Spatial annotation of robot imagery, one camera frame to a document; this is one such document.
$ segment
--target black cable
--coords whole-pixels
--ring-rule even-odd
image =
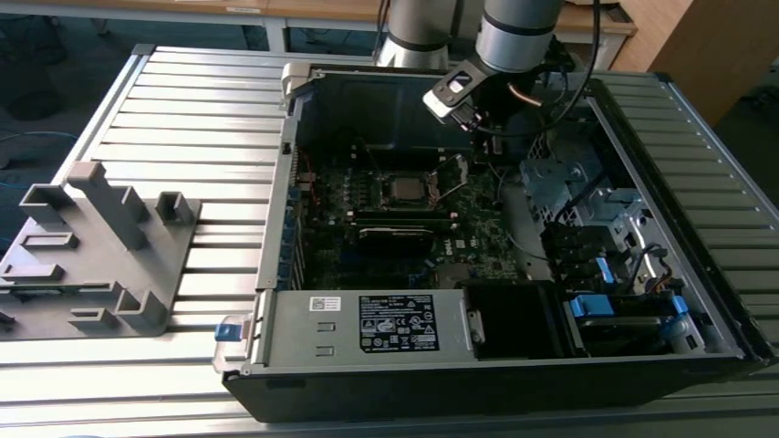
[[[631,290],[631,287],[634,287],[635,279],[638,278],[638,270],[642,268],[642,260],[645,259],[645,256],[649,254],[649,252],[655,248],[662,249],[661,244],[649,244],[645,246],[645,249],[642,249],[638,258],[633,262],[631,275],[629,276],[629,282],[625,284],[626,292]]]
[[[487,134],[494,135],[495,137],[533,137],[533,136],[537,136],[538,134],[541,134],[542,132],[545,132],[546,130],[551,130],[555,126],[558,126],[558,124],[561,124],[561,122],[563,121],[563,119],[567,117],[569,113],[571,112],[571,110],[577,106],[578,101],[582,97],[582,94],[585,93],[585,88],[587,87],[587,83],[590,82],[590,79],[593,76],[593,71],[595,70],[595,61],[598,60],[599,48],[601,48],[601,0],[593,0],[591,60],[590,60],[590,64],[587,65],[585,79],[582,80],[582,83],[579,84],[579,88],[577,89],[577,93],[574,94],[574,98],[571,98],[571,101],[569,102],[569,105],[565,107],[565,110],[561,113],[561,115],[555,118],[555,120],[550,124],[542,126],[541,128],[538,128],[535,130],[529,130],[526,132],[505,132],[502,130],[494,130],[490,128],[485,128],[483,126],[479,126],[477,129]]]
[[[379,3],[379,16],[377,17],[377,40],[374,41],[374,63],[379,58],[379,47],[382,46],[382,34],[385,25],[387,24],[387,17],[390,16],[391,0],[382,0]]]
[[[605,180],[605,178],[606,178],[606,171],[602,171],[601,173],[598,173],[598,176],[591,179],[591,181],[587,183],[587,185],[585,186],[582,191],[578,193],[578,195],[574,196],[567,203],[565,203],[563,208],[555,214],[555,218],[551,220],[553,223],[557,223],[561,220],[561,218],[563,217],[565,213],[569,210],[571,210],[574,207],[577,207],[577,205],[582,202],[585,197],[590,193],[593,193],[593,191],[595,190],[595,187],[598,186],[598,184],[601,184],[601,182]]]
[[[558,96],[558,99],[555,99],[550,105],[546,105],[553,108],[563,103],[565,95],[569,94],[569,87],[571,85],[569,82],[569,72],[565,69],[565,66],[561,66],[561,76],[563,77],[563,89],[561,90],[561,96]]]

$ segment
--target barcode label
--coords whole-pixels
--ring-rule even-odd
[[[342,297],[313,297],[309,310],[313,312],[341,312]]]
[[[229,12],[238,12],[241,14],[259,14],[259,9],[254,7],[229,7]]]

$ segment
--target warning label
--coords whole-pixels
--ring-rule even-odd
[[[438,351],[434,296],[361,297],[361,349],[367,353]]]

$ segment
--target blue plastic clip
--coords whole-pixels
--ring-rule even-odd
[[[242,330],[241,324],[217,324],[215,339],[218,342],[241,342]]]

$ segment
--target cable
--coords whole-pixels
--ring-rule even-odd
[[[642,249],[635,262],[633,262],[631,275],[629,276],[629,282],[625,284],[626,292],[631,290],[631,287],[634,287],[635,279],[638,278],[638,270],[642,268],[642,260],[645,259],[645,256],[649,254],[649,252],[655,248],[662,249],[661,244],[649,244],[645,246],[645,249]]]
[[[554,223],[561,221],[561,218],[563,217],[566,212],[569,210],[571,210],[577,206],[578,203],[582,202],[582,199],[585,199],[585,197],[590,193],[593,193],[593,190],[595,190],[595,187],[598,186],[598,184],[601,184],[601,182],[605,180],[605,178],[606,178],[606,171],[602,171],[601,173],[598,173],[598,176],[587,183],[587,185],[585,186],[582,191],[578,193],[578,195],[574,196],[567,203],[565,203],[563,208],[555,214],[555,218],[551,220]]]
[[[382,46],[382,34],[385,32],[385,25],[387,24],[387,17],[390,15],[391,0],[382,0],[379,3],[379,16],[377,17],[377,41],[374,41],[374,64],[379,59],[379,47]]]
[[[653,286],[653,288],[649,290],[651,293],[661,292],[662,288],[669,284],[669,282],[671,281],[671,277],[674,276],[674,270],[666,263],[663,257],[658,257],[658,262],[661,263],[661,266],[666,269],[666,273],[662,275],[661,279],[658,280],[658,283],[655,283],[655,286]]]
[[[517,240],[514,240],[514,236],[511,235],[511,233],[507,233],[507,237],[509,237],[509,241],[514,244],[514,246],[517,246],[517,249],[519,249],[521,251],[523,251],[530,257],[537,258],[539,260],[543,260],[545,262],[550,262],[551,261],[546,257],[542,257],[541,255],[535,255],[527,249],[525,249],[522,247],[522,245],[517,243]]]
[[[6,187],[7,189],[30,190],[27,185],[8,184],[6,182],[0,182],[0,187]]]
[[[561,105],[561,103],[563,103],[565,95],[569,93],[569,87],[571,86],[569,82],[569,72],[565,69],[565,66],[561,66],[561,76],[563,77],[563,90],[561,91],[561,96],[558,96],[558,99],[551,102],[551,107],[557,107]]]
[[[3,137],[0,139],[0,142],[3,141],[8,141],[8,140],[14,140],[19,137],[23,136],[39,136],[39,137],[47,137],[47,136],[52,136],[52,137],[67,137],[68,139],[78,141],[78,136],[74,134],[68,134],[67,132],[58,132],[54,130],[34,130],[30,132],[16,132],[14,130],[7,130],[8,132],[14,132],[11,135]]]
[[[546,130],[551,130],[558,124],[563,121],[571,110],[578,104],[578,101],[585,93],[585,88],[587,87],[587,83],[590,82],[593,71],[595,70],[595,61],[598,60],[598,51],[601,48],[601,0],[593,0],[593,49],[591,49],[591,60],[587,65],[587,70],[585,73],[585,79],[579,84],[579,88],[577,89],[577,93],[574,94],[574,98],[569,102],[567,106],[565,107],[563,112],[555,118],[555,120],[542,126],[535,130],[529,130],[526,132],[505,132],[502,130],[493,130],[483,126],[479,126],[477,129],[482,132],[494,135],[495,137],[531,137],[538,135],[541,132]]]

